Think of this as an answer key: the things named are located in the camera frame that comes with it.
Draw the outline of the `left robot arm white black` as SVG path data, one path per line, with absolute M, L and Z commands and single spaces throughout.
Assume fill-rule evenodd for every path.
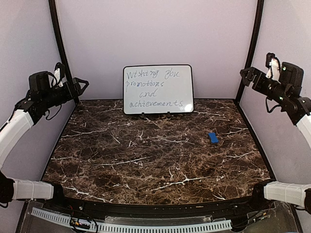
M 55 106 L 60 106 L 84 93 L 88 81 L 74 78 L 73 83 L 54 86 L 49 82 L 49 73 L 43 77 L 30 77 L 30 89 L 24 99 L 20 100 L 0 129 L 0 164 L 3 165 L 11 150 L 24 134 L 32 128 L 44 115 Z M 9 178 L 0 175 L 0 205 L 8 207 L 13 200 L 49 200 L 51 206 L 63 212 L 69 207 L 68 200 L 63 197 L 63 188 L 59 184 L 42 181 L 30 181 Z

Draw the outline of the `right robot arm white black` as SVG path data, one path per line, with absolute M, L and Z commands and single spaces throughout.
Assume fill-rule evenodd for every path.
M 267 99 L 277 102 L 282 112 L 286 112 L 293 125 L 311 144 L 311 99 L 301 97 L 301 85 L 304 75 L 302 68 L 284 62 L 280 69 L 279 80 L 267 78 L 266 74 L 257 68 L 250 67 L 240 71 L 243 84 L 265 95 Z M 311 185 L 289 184 L 277 181 L 263 186 L 262 192 L 257 192 L 248 199 L 248 207 L 259 210 L 267 200 L 277 200 L 302 207 L 311 212 Z

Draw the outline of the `white whiteboard with black frame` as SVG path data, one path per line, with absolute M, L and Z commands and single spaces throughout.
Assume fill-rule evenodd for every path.
M 194 110 L 190 65 L 126 66 L 123 69 L 123 112 L 191 113 Z

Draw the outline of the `blue whiteboard eraser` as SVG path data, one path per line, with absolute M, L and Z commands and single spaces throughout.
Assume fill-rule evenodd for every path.
M 210 142 L 211 142 L 212 144 L 217 144 L 217 143 L 219 143 L 219 140 L 218 140 L 218 138 L 217 138 L 217 136 L 216 136 L 215 133 L 208 133 L 208 138 L 210 139 Z

